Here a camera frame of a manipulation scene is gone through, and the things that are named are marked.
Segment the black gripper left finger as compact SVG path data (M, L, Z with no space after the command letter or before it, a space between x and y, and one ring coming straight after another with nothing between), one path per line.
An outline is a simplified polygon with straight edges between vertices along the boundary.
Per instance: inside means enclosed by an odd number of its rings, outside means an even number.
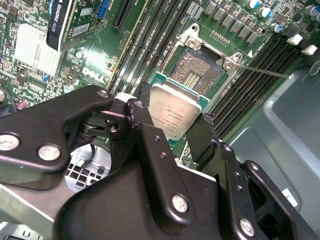
M147 105L89 85L0 119L0 181L32 190L58 186L71 152L96 137L110 139L110 174L138 164L156 223L182 232L196 210L164 132Z

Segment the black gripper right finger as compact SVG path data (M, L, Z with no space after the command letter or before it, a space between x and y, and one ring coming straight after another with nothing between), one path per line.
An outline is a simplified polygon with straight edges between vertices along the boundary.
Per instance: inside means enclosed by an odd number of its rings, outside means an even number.
M186 132L198 173L215 179L210 224L224 240L298 240L300 215L263 168L240 163L234 150L220 141L211 115L200 114Z

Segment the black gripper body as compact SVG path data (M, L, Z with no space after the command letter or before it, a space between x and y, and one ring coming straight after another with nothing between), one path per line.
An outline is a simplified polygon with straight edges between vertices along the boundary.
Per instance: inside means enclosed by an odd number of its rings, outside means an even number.
M54 240L232 240L219 220L218 184L206 174L180 166L195 206L195 219L179 234L154 220L141 166L132 163L71 197L58 212Z

